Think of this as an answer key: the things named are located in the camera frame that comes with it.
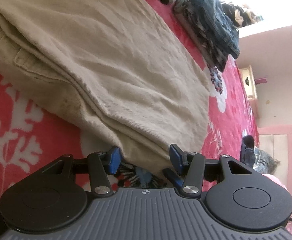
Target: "pink headboard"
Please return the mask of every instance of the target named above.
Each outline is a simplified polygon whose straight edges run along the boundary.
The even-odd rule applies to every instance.
[[[292,195],[292,125],[277,125],[264,128],[258,128],[259,135],[287,135],[288,143],[288,175],[287,190]]]

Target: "metal screw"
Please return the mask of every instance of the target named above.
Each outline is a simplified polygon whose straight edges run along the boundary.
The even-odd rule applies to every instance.
[[[187,194],[195,194],[199,191],[199,189],[195,186],[186,186],[183,188],[183,191]]]
[[[96,187],[94,189],[94,191],[97,193],[97,194],[101,194],[101,195],[104,195],[104,194],[107,194],[110,192],[110,188],[109,187],[106,187],[106,186],[99,186],[99,187]]]

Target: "wall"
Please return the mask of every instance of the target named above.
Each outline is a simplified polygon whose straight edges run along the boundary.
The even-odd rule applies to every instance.
[[[240,68],[252,65],[256,86],[259,127],[292,124],[292,26],[240,38]]]

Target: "beige pants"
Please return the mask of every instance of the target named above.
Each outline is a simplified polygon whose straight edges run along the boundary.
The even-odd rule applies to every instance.
[[[207,79],[144,0],[0,0],[0,73],[154,174],[205,139]]]

